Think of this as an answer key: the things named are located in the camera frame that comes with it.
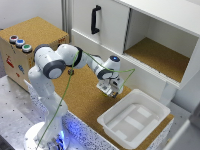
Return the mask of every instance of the cardboard box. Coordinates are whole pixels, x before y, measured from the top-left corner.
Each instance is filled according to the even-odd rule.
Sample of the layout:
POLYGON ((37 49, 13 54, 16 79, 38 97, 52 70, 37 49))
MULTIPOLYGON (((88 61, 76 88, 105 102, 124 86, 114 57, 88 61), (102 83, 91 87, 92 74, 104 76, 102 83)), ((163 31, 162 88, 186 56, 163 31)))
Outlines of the cardboard box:
POLYGON ((28 71, 34 66, 34 52, 23 53, 22 49, 10 44, 9 38, 17 35, 34 49, 40 44, 49 44, 56 50, 60 44, 69 43, 69 35, 40 17, 0 31, 0 51, 6 74, 28 91, 24 79, 28 79, 28 71))

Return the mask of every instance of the black handle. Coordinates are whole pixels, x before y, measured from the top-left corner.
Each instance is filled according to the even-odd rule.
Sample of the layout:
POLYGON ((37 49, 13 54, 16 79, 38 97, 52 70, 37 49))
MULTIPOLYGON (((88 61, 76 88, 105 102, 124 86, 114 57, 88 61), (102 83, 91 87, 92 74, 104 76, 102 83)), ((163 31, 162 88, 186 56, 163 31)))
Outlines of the black handle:
POLYGON ((92 10, 92 21, 91 21, 91 31, 92 31, 92 34, 96 34, 98 33, 100 30, 96 28, 96 12, 98 10, 101 10, 101 7, 96 5, 96 8, 94 8, 92 10))

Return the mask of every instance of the wooden shelf bottom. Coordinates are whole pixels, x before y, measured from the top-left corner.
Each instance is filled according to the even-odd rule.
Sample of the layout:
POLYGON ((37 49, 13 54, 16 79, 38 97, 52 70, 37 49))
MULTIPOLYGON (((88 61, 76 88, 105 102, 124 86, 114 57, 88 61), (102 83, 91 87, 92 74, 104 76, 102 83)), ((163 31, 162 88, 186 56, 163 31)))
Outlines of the wooden shelf bottom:
POLYGON ((181 82, 190 60, 149 38, 144 38, 125 53, 178 82, 181 82))

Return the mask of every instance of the white robotic arm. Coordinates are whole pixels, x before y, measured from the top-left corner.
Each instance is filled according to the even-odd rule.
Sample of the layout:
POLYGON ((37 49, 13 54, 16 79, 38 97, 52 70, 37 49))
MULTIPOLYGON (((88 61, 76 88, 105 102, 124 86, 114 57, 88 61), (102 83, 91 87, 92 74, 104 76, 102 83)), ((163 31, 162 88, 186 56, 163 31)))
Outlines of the white robotic arm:
MULTIPOLYGON (((33 88, 49 112, 46 116, 44 126, 38 132, 37 137, 35 137, 36 143, 42 138, 61 100, 61 97, 55 93, 55 88, 51 79, 56 79, 61 76, 66 66, 72 67, 74 63, 74 68, 79 69, 88 64, 99 80, 97 87, 106 95, 116 97, 117 94, 123 91, 123 79, 120 78, 118 72, 113 72, 119 71, 120 59, 116 56, 110 56, 104 63, 100 56, 91 56, 93 59, 80 48, 68 44, 60 45, 56 51, 53 51, 46 44, 39 45, 35 49, 35 66, 29 70, 28 76, 33 88), (75 62, 73 62, 77 52, 79 52, 78 56, 75 62)), ((43 149, 48 149, 47 145, 51 143, 53 139, 56 139, 55 136, 60 134, 63 130, 61 123, 62 116, 67 113, 68 107, 64 101, 61 105, 54 121, 48 127, 46 134, 41 140, 40 146, 42 146, 43 149)))

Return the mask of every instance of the white plastic bin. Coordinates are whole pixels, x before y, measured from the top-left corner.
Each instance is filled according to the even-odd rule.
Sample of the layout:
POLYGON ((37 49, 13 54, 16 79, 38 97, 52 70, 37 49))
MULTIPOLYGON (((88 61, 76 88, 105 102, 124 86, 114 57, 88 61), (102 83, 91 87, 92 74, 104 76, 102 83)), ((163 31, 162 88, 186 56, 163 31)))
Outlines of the white plastic bin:
POLYGON ((135 89, 97 121, 105 133, 126 149, 137 148, 164 120, 170 109, 135 89))

